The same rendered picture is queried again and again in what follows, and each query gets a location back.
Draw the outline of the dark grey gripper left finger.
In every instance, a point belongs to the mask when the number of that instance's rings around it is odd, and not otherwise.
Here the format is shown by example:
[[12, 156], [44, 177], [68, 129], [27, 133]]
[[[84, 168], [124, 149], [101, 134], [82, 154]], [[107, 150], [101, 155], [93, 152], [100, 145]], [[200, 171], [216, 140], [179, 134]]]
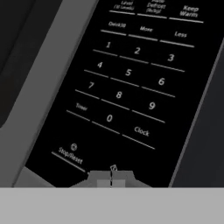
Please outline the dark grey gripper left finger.
[[73, 187], [110, 187], [110, 172], [109, 171], [91, 171], [88, 174], [87, 179], [81, 181], [78, 184], [73, 185]]

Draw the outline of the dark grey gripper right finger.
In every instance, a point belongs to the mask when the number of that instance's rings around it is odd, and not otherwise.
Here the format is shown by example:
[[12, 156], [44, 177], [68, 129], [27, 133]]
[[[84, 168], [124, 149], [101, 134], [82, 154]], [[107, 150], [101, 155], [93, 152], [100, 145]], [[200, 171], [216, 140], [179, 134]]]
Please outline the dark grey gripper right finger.
[[149, 185], [135, 178], [133, 171], [112, 171], [112, 187], [150, 188]]

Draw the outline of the black and grey microwave oven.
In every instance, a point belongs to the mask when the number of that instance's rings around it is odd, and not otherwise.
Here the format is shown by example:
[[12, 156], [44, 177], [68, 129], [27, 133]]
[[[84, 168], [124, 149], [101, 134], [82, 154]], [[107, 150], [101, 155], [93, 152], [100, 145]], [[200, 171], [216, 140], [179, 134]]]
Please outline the black and grey microwave oven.
[[173, 184], [224, 41], [224, 0], [98, 0], [25, 167]]

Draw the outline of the grey microwave door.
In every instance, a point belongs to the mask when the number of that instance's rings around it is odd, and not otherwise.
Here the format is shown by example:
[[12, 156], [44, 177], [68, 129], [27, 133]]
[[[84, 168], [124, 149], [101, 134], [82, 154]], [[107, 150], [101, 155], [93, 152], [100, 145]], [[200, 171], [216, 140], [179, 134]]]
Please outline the grey microwave door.
[[49, 187], [25, 167], [98, 0], [31, 0], [0, 71], [0, 189]]

